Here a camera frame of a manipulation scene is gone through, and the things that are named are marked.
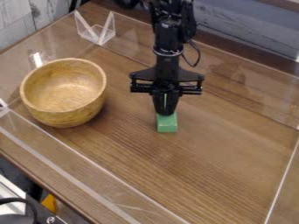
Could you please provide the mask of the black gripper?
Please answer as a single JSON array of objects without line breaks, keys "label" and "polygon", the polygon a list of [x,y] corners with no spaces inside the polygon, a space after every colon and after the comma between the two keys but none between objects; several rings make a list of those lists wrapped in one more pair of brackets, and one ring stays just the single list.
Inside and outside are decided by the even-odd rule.
[{"label": "black gripper", "polygon": [[200,95],[202,83],[204,75],[179,69],[176,72],[158,73],[155,67],[132,72],[131,92],[148,93],[152,95],[155,111],[159,115],[164,114],[164,93],[154,91],[160,89],[164,92],[171,92],[167,95],[167,114],[175,112],[180,95]]}]

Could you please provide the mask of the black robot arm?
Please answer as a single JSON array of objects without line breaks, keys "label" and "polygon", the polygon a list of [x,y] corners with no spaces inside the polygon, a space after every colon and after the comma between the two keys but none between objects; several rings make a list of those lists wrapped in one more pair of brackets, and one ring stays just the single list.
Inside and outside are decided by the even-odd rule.
[{"label": "black robot arm", "polygon": [[200,62],[202,52],[192,38],[196,34],[194,0],[150,0],[148,12],[154,29],[154,54],[156,63],[146,70],[130,74],[131,92],[148,93],[154,99],[155,111],[170,116],[183,95],[199,95],[204,76],[180,68],[180,58],[186,60],[183,45],[190,44],[198,53],[195,63]]}]

